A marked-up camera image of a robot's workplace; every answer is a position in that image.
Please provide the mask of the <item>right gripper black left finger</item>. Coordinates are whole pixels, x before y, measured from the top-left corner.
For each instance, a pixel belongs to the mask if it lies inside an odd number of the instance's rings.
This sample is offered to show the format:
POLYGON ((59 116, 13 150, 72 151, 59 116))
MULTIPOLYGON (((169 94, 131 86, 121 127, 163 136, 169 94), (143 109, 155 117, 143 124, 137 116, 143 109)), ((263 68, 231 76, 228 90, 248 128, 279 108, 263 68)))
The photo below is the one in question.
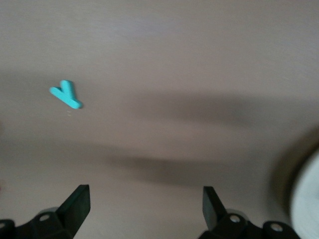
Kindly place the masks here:
POLYGON ((0 221, 2 239, 72 239, 90 212, 90 187, 79 185, 53 212, 38 214, 16 226, 10 219, 0 221))

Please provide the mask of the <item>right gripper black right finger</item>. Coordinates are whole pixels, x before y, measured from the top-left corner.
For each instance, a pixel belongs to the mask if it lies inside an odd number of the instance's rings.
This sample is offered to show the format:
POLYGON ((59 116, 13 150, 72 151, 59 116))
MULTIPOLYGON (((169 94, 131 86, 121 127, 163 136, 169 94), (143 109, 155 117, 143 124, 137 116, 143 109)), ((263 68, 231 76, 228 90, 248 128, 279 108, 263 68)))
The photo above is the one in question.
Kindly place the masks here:
POLYGON ((267 221, 260 228, 242 215, 227 212, 213 187, 203 187, 202 212, 207 225, 203 239, 298 239, 287 224, 267 221))

